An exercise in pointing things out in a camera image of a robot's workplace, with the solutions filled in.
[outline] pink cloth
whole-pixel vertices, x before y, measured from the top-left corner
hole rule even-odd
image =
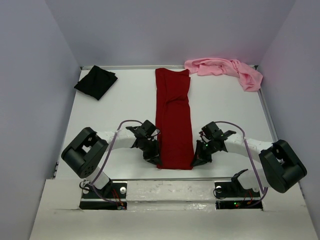
[[[223,58],[200,58],[188,60],[184,68],[189,69],[190,74],[198,73],[199,76],[226,74],[239,78],[239,83],[244,91],[255,92],[260,89],[262,74],[249,65],[238,60]]]

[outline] wall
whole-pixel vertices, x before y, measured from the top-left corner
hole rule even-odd
[[[80,71],[44,0],[2,0],[0,33],[0,239],[26,240]]]
[[[305,164],[301,181],[320,236],[320,1],[297,0],[259,70],[262,90],[277,135],[287,140]]]
[[[260,63],[295,0],[46,0],[81,66]]]

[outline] red cloth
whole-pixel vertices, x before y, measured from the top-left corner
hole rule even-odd
[[[156,114],[160,158],[159,169],[190,170],[194,157],[188,91],[189,70],[155,70]]]

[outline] white tabletop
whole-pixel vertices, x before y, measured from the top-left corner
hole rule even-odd
[[[155,122],[155,70],[110,71],[116,74],[118,80],[99,101],[77,91],[62,150],[85,127],[99,132],[115,130],[121,121],[128,119]],[[83,70],[80,79],[88,72]],[[235,123],[245,130],[249,138],[272,142],[258,93],[243,91],[236,77],[193,74],[188,96],[194,148],[199,139],[198,132],[211,121]],[[219,126],[224,131],[236,131],[229,125]],[[139,149],[117,149],[112,151],[104,172],[111,179],[220,178],[231,177],[243,169],[251,168],[248,158],[233,153],[217,152],[212,159],[212,163],[194,167],[193,170],[160,170],[145,162]],[[60,158],[56,179],[77,178]]]

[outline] folded black fabric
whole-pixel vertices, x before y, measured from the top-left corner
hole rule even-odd
[[[90,72],[74,88],[100,100],[117,79],[115,73],[93,66]]]

